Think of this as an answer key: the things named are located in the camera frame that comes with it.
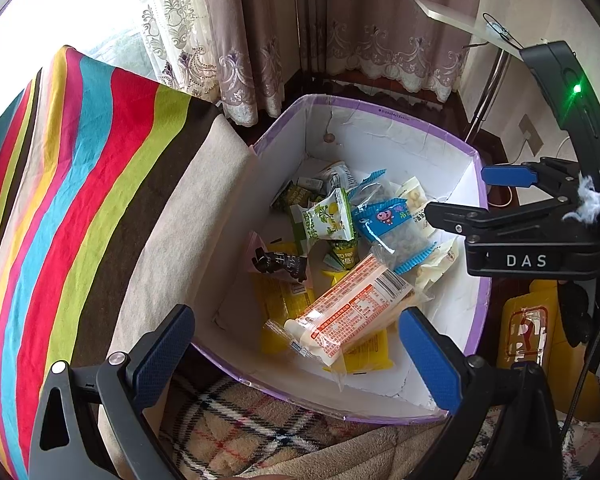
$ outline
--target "striped blanket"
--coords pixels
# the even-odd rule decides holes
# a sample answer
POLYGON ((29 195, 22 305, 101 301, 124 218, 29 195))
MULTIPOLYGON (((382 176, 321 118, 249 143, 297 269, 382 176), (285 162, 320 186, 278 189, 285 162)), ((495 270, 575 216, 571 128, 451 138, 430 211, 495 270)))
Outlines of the striped blanket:
POLYGON ((5 110, 0 460, 14 478, 51 364, 129 350, 191 297, 251 158, 212 104, 71 47, 5 110))

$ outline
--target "black cable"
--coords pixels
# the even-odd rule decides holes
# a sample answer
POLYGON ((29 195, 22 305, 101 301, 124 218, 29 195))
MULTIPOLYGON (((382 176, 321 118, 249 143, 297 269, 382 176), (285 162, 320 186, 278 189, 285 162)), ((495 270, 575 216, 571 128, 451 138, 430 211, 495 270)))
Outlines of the black cable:
POLYGON ((571 426, 571 421, 573 420, 573 414, 576 411, 576 407, 578 405, 578 400, 580 399, 580 394, 582 393, 582 388, 584 386, 584 381, 587 378, 587 373, 589 372, 589 367, 591 366, 591 361, 593 360, 593 355, 595 354, 594 350, 600 344, 600 325, 596 328, 596 332, 594 334, 593 340, 590 343, 590 351, 589 355, 584 361, 582 366, 582 370, 580 371, 580 376, 578 377, 578 383, 576 384, 576 388, 573 391, 573 397, 571 397, 571 403, 569 405, 569 410, 567 411, 567 416, 564 419, 564 423, 562 425, 562 430, 560 431, 560 442, 564 442, 567 433, 569 432, 569 428, 571 426))
POLYGON ((513 48, 516 48, 519 50, 524 48, 522 46, 522 43, 520 43, 516 38, 514 38, 513 35, 498 20, 496 20, 493 16, 491 16, 488 12, 483 12, 482 17, 483 17, 484 21, 487 22, 487 25, 489 25, 495 32, 497 32, 503 41, 506 41, 507 43, 509 43, 510 46, 512 46, 513 48), (493 23, 496 23, 500 27, 500 30, 495 28, 493 26, 493 23), (511 40, 515 41, 517 44, 511 43, 509 38, 511 40))

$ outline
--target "yellow snack packet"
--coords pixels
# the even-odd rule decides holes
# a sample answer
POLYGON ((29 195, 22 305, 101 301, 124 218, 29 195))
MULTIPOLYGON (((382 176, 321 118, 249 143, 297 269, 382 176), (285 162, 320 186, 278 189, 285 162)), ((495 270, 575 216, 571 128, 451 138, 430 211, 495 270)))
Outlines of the yellow snack packet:
POLYGON ((386 329, 373 334, 365 342, 344 354, 347 374, 387 370, 394 366, 389 359, 389 338, 386 329))
POLYGON ((335 286, 336 283, 349 273, 348 270, 321 270, 320 272, 331 278, 331 286, 335 286))
MULTIPOLYGON (((294 242, 268 244, 273 252, 297 254, 294 242)), ((299 317, 315 301, 312 288, 302 283, 282 282, 265 274, 251 274, 251 282, 258 303, 267 319, 283 326, 287 319, 299 317)), ((266 327, 260 333, 260 350, 264 354, 277 354, 288 348, 288 340, 266 327)))

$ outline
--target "wall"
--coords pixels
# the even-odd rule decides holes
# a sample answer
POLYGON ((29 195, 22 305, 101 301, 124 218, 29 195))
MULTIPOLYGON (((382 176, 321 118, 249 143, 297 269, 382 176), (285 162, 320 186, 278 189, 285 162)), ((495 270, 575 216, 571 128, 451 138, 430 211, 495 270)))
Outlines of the wall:
MULTIPOLYGON (((523 45, 541 41, 565 40, 576 52, 600 101, 600 28, 580 0, 480 0, 478 16, 489 12, 499 20, 523 45)), ((474 113, 491 64, 495 47, 472 48, 459 92, 471 118, 474 113)), ((540 156, 556 156, 558 146, 567 134, 558 129, 551 110, 544 101, 538 85, 525 65, 512 59, 506 78, 483 128, 502 139, 511 162, 520 154, 519 162, 534 159, 518 123, 527 114, 538 130, 544 146, 540 156)), ((560 149, 561 158, 574 158, 570 141, 560 149)), ((539 190, 522 190, 521 202, 545 197, 539 190)))
POLYGON ((282 79, 286 83, 293 74, 300 70, 296 0, 274 0, 274 4, 276 6, 280 57, 282 58, 282 79))

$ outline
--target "barcode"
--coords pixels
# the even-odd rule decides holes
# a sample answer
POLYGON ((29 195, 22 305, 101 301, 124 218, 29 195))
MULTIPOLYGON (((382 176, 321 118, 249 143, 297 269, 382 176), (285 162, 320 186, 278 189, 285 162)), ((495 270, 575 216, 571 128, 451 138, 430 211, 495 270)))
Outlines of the barcode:
POLYGON ((344 166, 344 172, 347 175, 347 180, 349 181, 347 183, 348 184, 347 189, 356 187, 358 185, 358 181, 353 177, 353 175, 351 174, 351 172, 347 166, 344 166))
POLYGON ((376 278, 376 283, 387 291, 392 300, 394 300, 407 286, 407 282, 389 269, 376 278))
POLYGON ((298 294, 304 294, 306 292, 306 289, 304 288, 304 285, 302 283, 292 283, 291 284, 291 293, 295 294, 296 296, 298 294))

